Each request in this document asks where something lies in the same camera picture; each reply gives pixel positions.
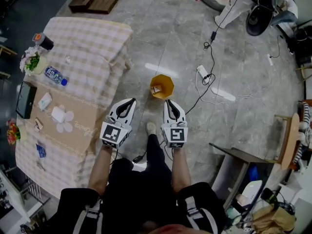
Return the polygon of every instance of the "blue object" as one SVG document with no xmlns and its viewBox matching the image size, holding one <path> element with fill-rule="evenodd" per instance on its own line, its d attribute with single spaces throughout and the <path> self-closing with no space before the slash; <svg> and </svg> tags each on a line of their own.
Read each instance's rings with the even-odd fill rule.
<svg viewBox="0 0 312 234">
<path fill-rule="evenodd" d="M 67 84 L 67 80 L 64 79 L 62 74 L 54 67 L 47 67 L 44 71 L 44 74 L 56 84 L 62 84 L 63 86 L 66 86 Z"/>
<path fill-rule="evenodd" d="M 256 165 L 254 165 L 251 168 L 249 168 L 248 173 L 249 173 L 250 182 L 258 180 L 258 170 L 257 170 Z"/>
<path fill-rule="evenodd" d="M 39 157 L 44 158 L 46 156 L 45 155 L 45 149 L 42 146 L 39 146 L 38 144 L 36 144 L 36 147 L 37 147 L 37 151 L 39 153 Z"/>
</svg>

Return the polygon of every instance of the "water bottle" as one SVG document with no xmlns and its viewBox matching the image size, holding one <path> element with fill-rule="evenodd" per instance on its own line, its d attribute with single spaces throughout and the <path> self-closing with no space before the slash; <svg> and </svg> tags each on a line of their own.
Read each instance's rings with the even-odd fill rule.
<svg viewBox="0 0 312 234">
<path fill-rule="evenodd" d="M 62 84 L 63 86 L 66 86 L 67 80 L 63 78 L 62 74 L 56 70 L 54 67 L 47 67 L 45 69 L 44 74 L 50 78 L 52 81 L 54 81 L 56 84 Z"/>
</svg>

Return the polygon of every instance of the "tablecloth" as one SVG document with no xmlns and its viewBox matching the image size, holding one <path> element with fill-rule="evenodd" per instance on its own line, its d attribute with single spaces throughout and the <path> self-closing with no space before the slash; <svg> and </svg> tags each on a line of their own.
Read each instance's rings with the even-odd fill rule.
<svg viewBox="0 0 312 234">
<path fill-rule="evenodd" d="M 64 92 L 105 111 L 124 69 L 130 65 L 127 58 L 133 33 L 130 26 L 97 19 L 56 17 L 50 19 L 43 32 L 55 43 L 46 56 L 48 64 L 68 79 Z M 60 89 L 60 85 L 44 74 L 25 79 Z M 70 152 L 36 133 L 26 121 L 18 118 L 17 122 L 24 123 L 28 133 L 27 140 L 16 144 L 17 166 L 57 198 L 64 188 L 86 187 L 96 154 Z M 36 143 L 45 147 L 45 158 L 39 159 Z"/>
</svg>

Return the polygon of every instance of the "white shirt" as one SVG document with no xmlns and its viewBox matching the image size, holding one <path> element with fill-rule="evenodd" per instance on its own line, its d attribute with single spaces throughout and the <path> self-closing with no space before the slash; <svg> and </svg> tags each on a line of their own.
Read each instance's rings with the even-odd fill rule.
<svg viewBox="0 0 312 234">
<path fill-rule="evenodd" d="M 284 0 L 286 2 L 287 10 L 294 13 L 294 15 L 298 18 L 298 7 L 293 0 Z"/>
</svg>

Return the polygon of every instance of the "yellow trash bin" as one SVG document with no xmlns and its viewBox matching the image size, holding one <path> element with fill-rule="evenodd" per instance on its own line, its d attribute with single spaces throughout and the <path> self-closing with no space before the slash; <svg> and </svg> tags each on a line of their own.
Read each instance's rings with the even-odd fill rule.
<svg viewBox="0 0 312 234">
<path fill-rule="evenodd" d="M 152 78 L 150 91 L 154 97 L 159 99 L 165 99 L 172 95 L 174 87 L 174 83 L 169 76 L 158 75 Z"/>
</svg>

